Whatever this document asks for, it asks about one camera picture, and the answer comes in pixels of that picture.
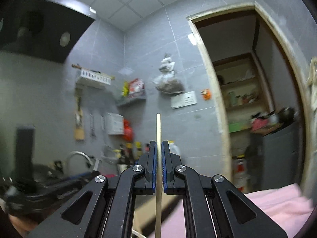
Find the left human hand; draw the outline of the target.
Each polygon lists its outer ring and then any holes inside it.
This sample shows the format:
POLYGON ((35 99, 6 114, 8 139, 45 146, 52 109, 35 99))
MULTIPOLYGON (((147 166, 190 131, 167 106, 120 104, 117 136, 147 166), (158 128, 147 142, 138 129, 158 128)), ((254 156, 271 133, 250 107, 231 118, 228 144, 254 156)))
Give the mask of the left human hand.
POLYGON ((19 218, 9 215, 9 219, 14 228, 22 237, 27 237, 27 235, 38 226, 37 222, 27 218, 19 218))

